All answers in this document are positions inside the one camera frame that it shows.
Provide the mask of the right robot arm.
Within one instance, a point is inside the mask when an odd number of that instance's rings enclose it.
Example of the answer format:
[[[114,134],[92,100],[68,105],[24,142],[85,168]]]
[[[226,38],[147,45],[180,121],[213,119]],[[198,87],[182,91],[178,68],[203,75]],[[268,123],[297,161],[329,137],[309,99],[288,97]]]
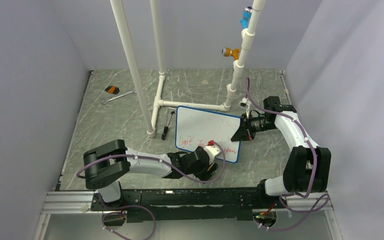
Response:
[[[267,208],[275,201],[275,196],[324,192],[328,185],[331,151],[309,137],[292,105],[282,104],[277,96],[269,96],[263,101],[263,109],[257,116],[250,112],[242,114],[239,127],[230,139],[232,142],[252,141],[259,132],[277,129],[290,149],[283,174],[262,181],[264,189],[255,194],[256,203]]]

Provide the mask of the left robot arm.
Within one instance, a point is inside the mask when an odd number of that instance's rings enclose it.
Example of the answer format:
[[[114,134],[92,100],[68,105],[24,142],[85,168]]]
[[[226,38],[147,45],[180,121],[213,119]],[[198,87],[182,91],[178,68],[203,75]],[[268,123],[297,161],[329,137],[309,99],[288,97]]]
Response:
[[[83,154],[84,166],[76,177],[85,181],[88,190],[97,191],[111,210],[124,203],[119,179],[126,174],[146,174],[162,179],[183,177],[196,183],[211,183],[218,169],[217,156],[224,156],[222,147],[210,141],[192,152],[177,151],[150,154],[128,148],[124,140],[116,139]]]

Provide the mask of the blue framed whiteboard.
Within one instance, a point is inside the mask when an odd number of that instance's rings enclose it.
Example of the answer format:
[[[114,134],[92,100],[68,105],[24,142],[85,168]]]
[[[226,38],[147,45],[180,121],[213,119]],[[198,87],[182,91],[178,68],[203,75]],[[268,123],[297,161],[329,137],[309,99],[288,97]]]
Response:
[[[179,150],[194,151],[216,141],[225,152],[226,161],[236,163],[239,159],[239,141],[231,137],[240,126],[240,117],[188,106],[178,106],[175,120],[175,142]]]

